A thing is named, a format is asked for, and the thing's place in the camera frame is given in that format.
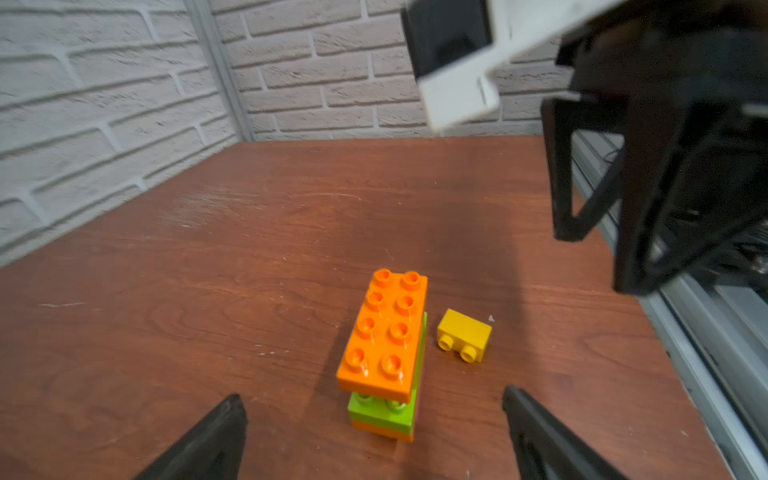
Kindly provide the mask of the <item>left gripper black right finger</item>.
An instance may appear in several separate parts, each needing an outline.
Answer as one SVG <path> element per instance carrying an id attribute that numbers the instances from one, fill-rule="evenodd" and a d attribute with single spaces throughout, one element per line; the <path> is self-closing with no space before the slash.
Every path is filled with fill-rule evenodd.
<path id="1" fill-rule="evenodd" d="M 625 477 L 522 388 L 506 386 L 502 408 L 522 479 Z"/>

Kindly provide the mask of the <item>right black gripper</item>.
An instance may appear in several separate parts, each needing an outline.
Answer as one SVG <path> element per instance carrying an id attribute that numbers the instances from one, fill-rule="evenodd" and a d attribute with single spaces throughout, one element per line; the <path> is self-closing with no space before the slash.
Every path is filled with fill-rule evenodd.
<path id="1" fill-rule="evenodd" d="M 767 100 L 763 1 L 629 1 L 563 39 L 573 99 L 547 98 L 541 120 L 554 237 L 585 239 L 621 203 L 614 288 L 646 295 L 699 270 L 766 285 Z M 584 155 L 574 133 L 624 145 L 573 209 Z"/>

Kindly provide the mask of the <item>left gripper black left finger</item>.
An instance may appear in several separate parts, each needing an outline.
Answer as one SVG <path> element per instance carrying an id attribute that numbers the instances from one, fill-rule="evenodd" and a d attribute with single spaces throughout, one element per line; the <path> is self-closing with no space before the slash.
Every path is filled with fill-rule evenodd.
<path id="1" fill-rule="evenodd" d="M 241 396 L 231 394 L 135 479 L 235 480 L 243 458 L 247 425 Z"/>

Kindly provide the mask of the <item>small yellow lego brick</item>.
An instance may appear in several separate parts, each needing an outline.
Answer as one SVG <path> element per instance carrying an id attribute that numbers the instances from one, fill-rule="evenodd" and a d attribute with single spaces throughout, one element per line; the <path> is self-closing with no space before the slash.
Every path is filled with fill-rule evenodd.
<path id="1" fill-rule="evenodd" d="M 455 351 L 466 363 L 480 363 L 486 353 L 492 327 L 453 309 L 447 309 L 437 328 L 437 344 Z"/>

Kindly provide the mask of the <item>orange lego brick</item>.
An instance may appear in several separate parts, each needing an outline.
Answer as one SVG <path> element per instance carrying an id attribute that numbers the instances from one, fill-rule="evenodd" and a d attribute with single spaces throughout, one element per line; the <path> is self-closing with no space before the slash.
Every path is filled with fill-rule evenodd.
<path id="1" fill-rule="evenodd" d="M 342 389 L 411 401 L 427 288 L 416 271 L 373 273 L 336 373 Z"/>
<path id="2" fill-rule="evenodd" d="M 403 441 L 406 443 L 412 443 L 414 441 L 413 433 L 403 433 L 356 420 L 352 421 L 352 425 L 358 430 L 366 431 L 386 438 Z"/>

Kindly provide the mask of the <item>long green lego brick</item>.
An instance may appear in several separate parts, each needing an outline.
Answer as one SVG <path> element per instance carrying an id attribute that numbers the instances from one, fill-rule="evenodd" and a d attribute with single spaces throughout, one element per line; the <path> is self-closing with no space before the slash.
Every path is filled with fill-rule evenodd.
<path id="1" fill-rule="evenodd" d="M 356 420 L 403 433 L 413 433 L 415 435 L 423 378 L 425 348 L 426 333 L 422 332 L 410 403 L 402 403 L 360 393 L 353 393 L 347 406 L 351 421 Z"/>

